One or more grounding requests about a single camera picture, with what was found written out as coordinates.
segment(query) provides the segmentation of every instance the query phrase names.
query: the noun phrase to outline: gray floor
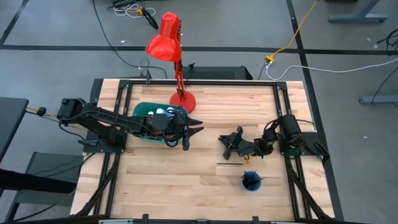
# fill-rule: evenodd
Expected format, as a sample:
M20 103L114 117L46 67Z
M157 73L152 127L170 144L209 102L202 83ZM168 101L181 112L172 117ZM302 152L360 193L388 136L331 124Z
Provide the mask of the gray floor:
M0 33L22 1L0 0ZM143 46L155 34L145 19L118 17L107 11L108 0L97 0L98 13L112 44ZM381 1L374 12L388 13L383 24L329 24L327 15L353 12L363 1L352 4L320 1L302 27L306 49L381 50L379 39L396 29L394 0ZM300 21L312 1L293 0ZM173 10L183 19L184 46L283 47L293 34L285 1L278 0L164 0L148 1L160 21ZM95 45L106 46L90 0L30 0L6 41L7 45ZM138 64L148 57L151 65L164 67L173 77L171 63L161 62L145 52L120 52L128 62ZM258 77L266 53L184 52L183 64L199 66L244 65ZM312 67L351 69L386 62L395 57L355 55L307 55ZM270 69L278 77L289 65L299 65L297 54L279 54ZM395 105L364 106L362 95L372 95L397 66L371 68L349 74L311 71L314 88L331 153L336 183L345 219L354 222L394 223L398 209L398 108ZM164 74L151 71L154 78ZM0 50L0 96L28 98L34 107L46 106L56 113L64 97L88 99L94 78L138 75L109 51L22 51ZM303 80L301 69L293 68L284 80ZM397 94L398 75L380 94ZM58 130L50 121L27 115L15 135L0 167L24 172L32 152L80 154L76 138ZM7 208L12 193L4 194L0 207ZM24 205L17 217L43 206ZM36 218L62 217L68 207L58 207ZM7 209L0 210L0 220Z

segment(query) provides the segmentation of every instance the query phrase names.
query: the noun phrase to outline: white cable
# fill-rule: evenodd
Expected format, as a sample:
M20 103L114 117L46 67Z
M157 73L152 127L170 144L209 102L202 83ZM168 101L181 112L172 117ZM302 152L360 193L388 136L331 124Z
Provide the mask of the white cable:
M391 61L389 61L389 62L386 62L386 63L381 63L381 64L378 64L378 65L368 65L368 66L365 66L365 67L362 67L362 68L355 68L355 69L346 70L346 71L333 71L333 70L326 70L326 69L320 69L320 68L306 67L306 66L301 66L301 65L291 65L291 66L289 66L289 67L285 70L285 72L284 72L279 78L272 78L272 77L270 77L270 76L268 75L268 68L269 68L270 65L271 65L271 63L270 63L270 64L268 64L268 65L266 66L266 74L267 74L268 78L270 78L271 80L277 81L277 80L280 80L280 79L286 74L286 72L287 72L289 69L293 68L293 67L307 68L307 69L316 70L316 71L321 71L321 72L346 73L346 72L355 72L355 71L362 70L362 69L365 69L365 68L373 68L373 67L383 66L383 65L387 65L387 64L390 64L390 63L396 62L396 61L398 61L398 58L396 58L396 59L394 59L394 60L391 60Z
M144 16L132 16L131 12L128 12L128 11L133 11L133 10L137 10L137 9L139 9L139 5L138 4L128 4L126 7L123 7L123 8L113 7L113 11L114 11L115 15L117 15L117 16L125 16L125 15L127 15L127 16L129 16L129 17L131 17L133 19L144 17ZM151 14L151 16L156 14L156 10L154 8L152 8L152 7L148 7L148 8L145 8L145 9L146 10L150 9L150 10L154 11Z

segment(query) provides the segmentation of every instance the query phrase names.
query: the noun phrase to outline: wooden table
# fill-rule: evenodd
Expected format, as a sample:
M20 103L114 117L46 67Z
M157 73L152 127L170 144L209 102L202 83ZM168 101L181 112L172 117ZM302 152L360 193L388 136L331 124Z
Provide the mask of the wooden table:
M118 83L118 79L103 80L99 107L113 111ZM293 114L297 119L311 121L303 83L286 84ZM134 85L129 115L140 102L168 103L175 89L175 85ZM264 159L251 157L245 162L233 153L226 161L224 145L218 140L220 134L230 134L238 125L243 127L244 139L252 141L261 137L266 123L277 118L272 88L188 85L187 90L197 99L190 117L203 121L205 129L190 139L189 151L183 151L181 146L169 148L143 141L129 134L121 156L111 218L141 218L148 213L151 219L251 220L252 216L258 216L260 220L293 220L285 162L278 144L274 144L274 152ZM299 125L302 131L313 130L311 124L299 122ZM82 208L97 188L103 157L103 154L94 155L81 169L72 214ZM325 213L333 217L321 160L302 156L302 164L308 191ZM257 192L242 189L240 177L245 170L256 170L265 177ZM301 195L296 192L304 217ZM104 195L102 212L107 192Z

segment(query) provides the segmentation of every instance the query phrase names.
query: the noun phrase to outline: blue cup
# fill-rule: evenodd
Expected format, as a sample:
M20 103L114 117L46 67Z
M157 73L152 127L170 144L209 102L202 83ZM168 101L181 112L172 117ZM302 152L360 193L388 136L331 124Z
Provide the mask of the blue cup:
M242 186L248 191L256 191L261 187L261 177L254 171L245 171Z

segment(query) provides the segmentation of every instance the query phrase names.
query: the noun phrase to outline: blue container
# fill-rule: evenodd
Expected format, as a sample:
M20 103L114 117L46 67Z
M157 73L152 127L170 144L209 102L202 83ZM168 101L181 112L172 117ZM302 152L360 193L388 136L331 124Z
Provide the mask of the blue container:
M175 105L166 105L162 103L149 103L149 102L142 102L137 104L137 106L134 108L134 111L132 112L133 116L148 116L148 112L153 111L154 113L156 112L157 109L163 109L164 111L167 111L167 108L172 107L175 110L177 109L177 106ZM188 114L186 109L184 108L183 110L184 114ZM149 136L145 137L140 137L140 136L135 136L141 139L146 139L150 141L157 141L157 142L163 142L162 138L151 138Z
M261 177L254 171L245 171L241 183L244 189L256 191L261 187Z

